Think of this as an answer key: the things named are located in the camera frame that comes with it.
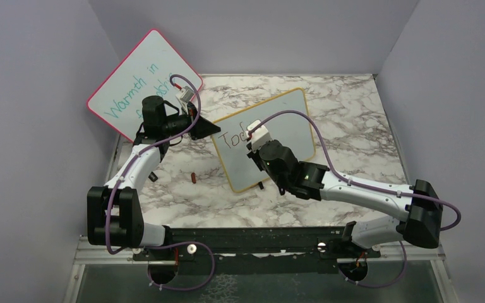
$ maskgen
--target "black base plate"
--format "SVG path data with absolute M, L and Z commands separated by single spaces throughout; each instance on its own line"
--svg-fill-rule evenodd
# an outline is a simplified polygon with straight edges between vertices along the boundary
M 170 243 L 196 241 L 207 245 L 215 254 L 216 274 L 338 273 L 338 258 L 356 258 L 359 255 L 338 249 L 342 246 L 343 230 L 344 227 L 168 229 L 167 238 Z M 317 244 L 321 242 L 326 244 L 324 251 L 317 250 Z M 144 250 L 135 254 L 133 260 L 175 260 L 175 252 L 175 249 Z M 194 254 L 189 254 L 187 247 L 181 246 L 177 254 L 178 275 L 207 275 L 211 270 L 211 257 L 200 246 Z M 370 249 L 366 256 L 378 258 L 380 253 Z M 173 265 L 158 267 L 174 270 Z

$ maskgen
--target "wooden-framed whiteboard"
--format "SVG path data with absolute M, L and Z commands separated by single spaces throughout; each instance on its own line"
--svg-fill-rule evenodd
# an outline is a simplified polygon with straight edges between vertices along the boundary
M 158 30 L 150 30 L 87 101 L 87 107 L 128 140 L 143 122 L 142 100 L 157 95 L 177 104 L 172 74 L 189 79 L 198 89 L 203 81 Z M 182 80 L 175 79 L 181 86 Z M 176 111 L 166 107 L 167 114 Z
M 309 115 L 306 95 L 302 88 L 282 93 L 214 122 L 222 131 L 212 136 L 213 144 L 229 186 L 235 193 L 241 193 L 268 178 L 266 172 L 260 172 L 252 159 L 246 156 L 246 127 L 257 119 L 264 120 L 276 112 L 287 109 Z M 266 128 L 273 139 L 289 147 L 300 161 L 315 156 L 313 130 L 303 117 L 284 114 L 267 122 Z

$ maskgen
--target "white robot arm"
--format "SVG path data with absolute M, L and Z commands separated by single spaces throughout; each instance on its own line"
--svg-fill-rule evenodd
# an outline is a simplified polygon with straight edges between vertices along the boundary
M 161 246 L 165 242 L 165 227 L 144 223 L 138 194 L 146 179 L 161 163 L 170 147 L 168 138 L 182 133 L 197 118 L 189 135 L 192 140 L 202 139 L 220 131 L 220 128 L 202 116 L 190 102 L 192 90 L 182 88 L 176 94 L 182 114 L 167 115 L 165 104 L 177 107 L 158 96 L 142 101 L 143 124 L 133 142 L 133 150 L 120 171 L 104 186 L 92 187 L 87 196 L 88 241 L 105 245 L 107 231 L 111 245 L 121 247 Z M 107 212 L 109 203 L 119 206 L 119 214 Z
M 254 129 L 260 121 L 248 126 Z M 406 240 L 412 245 L 436 248 L 439 245 L 441 205 L 401 194 L 417 193 L 437 198 L 430 183 L 418 180 L 415 186 L 388 184 L 343 174 L 340 180 L 324 165 L 299 162 L 288 147 L 273 140 L 265 126 L 247 134 L 248 157 L 254 160 L 278 186 L 280 193 L 286 191 L 301 199 L 331 200 L 352 203 L 387 216 L 368 222 L 351 222 L 345 228 L 344 238 L 361 249 L 373 245 Z M 367 184 L 383 191 L 355 186 L 351 182 Z

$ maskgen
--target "marble countertop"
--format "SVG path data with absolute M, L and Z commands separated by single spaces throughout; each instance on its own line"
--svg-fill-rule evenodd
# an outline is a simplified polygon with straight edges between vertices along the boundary
M 293 88 L 306 91 L 310 116 L 325 137 L 336 169 L 381 182 L 405 183 L 395 142 L 373 77 L 355 76 L 204 76 L 202 114 L 210 121 Z M 312 162 L 325 164 L 317 138 Z M 131 151 L 123 144 L 118 168 Z M 196 184 L 191 173 L 196 173 Z M 233 193 L 211 138 L 187 137 L 169 152 L 140 194 L 146 223 L 171 227 L 334 226 L 383 216 L 336 201 L 306 201 L 280 196 L 268 180 Z

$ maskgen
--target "gray wall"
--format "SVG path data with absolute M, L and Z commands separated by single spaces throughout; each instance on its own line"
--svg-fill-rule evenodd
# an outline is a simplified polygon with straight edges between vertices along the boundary
M 458 296 L 485 302 L 485 0 L 421 0 L 377 84 L 408 176 L 464 214 L 442 234 Z
M 86 1 L 0 1 L 0 302 L 62 300 L 115 137 L 85 102 L 116 64 Z
M 158 28 L 199 73 L 378 73 L 417 0 L 89 0 L 122 59 Z

